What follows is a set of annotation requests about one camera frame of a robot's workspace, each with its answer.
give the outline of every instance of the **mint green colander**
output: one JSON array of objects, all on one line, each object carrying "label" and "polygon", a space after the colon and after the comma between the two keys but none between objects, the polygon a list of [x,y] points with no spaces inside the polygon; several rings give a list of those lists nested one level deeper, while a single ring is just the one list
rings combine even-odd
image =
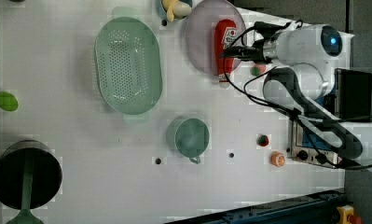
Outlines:
[{"label": "mint green colander", "polygon": [[95,61],[104,100],[127,119],[150,110],[162,93],[159,46],[133,8],[117,7],[113,16],[96,38]]}]

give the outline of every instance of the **mug handle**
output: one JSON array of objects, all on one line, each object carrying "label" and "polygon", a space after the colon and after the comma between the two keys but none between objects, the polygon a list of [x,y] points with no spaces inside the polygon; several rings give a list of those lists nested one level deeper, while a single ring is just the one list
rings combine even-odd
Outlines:
[{"label": "mug handle", "polygon": [[195,159],[194,158],[190,158],[189,160],[192,161],[192,162],[194,162],[195,164],[200,164],[200,157],[196,157]]}]

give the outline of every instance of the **yellow duck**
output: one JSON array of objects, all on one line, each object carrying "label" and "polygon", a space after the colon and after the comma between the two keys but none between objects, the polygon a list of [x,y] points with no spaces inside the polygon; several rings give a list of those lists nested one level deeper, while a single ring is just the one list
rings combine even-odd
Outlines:
[{"label": "yellow duck", "polygon": [[179,0],[162,0],[162,5],[166,10],[168,21],[174,21],[174,17],[182,18],[191,13],[191,6]]}]

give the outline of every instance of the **black pot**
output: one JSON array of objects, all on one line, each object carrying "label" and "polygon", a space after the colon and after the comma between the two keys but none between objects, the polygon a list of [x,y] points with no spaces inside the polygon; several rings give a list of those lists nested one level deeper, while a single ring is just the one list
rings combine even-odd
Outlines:
[{"label": "black pot", "polygon": [[57,194],[62,182],[61,166],[48,152],[48,147],[36,141],[14,144],[0,160],[0,202],[19,210],[26,156],[32,157],[34,162],[31,209],[48,203]]}]

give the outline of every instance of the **yellow toy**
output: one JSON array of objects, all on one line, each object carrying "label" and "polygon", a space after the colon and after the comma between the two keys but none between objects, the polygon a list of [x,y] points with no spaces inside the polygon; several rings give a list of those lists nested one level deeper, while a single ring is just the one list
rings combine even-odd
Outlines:
[{"label": "yellow toy", "polygon": [[191,6],[179,0],[162,0],[162,5],[166,10],[168,21],[174,21],[174,18],[182,18],[191,13]]},{"label": "yellow toy", "polygon": [[337,207],[337,210],[340,213],[338,224],[363,224],[361,218],[354,215],[354,208],[352,206]]}]

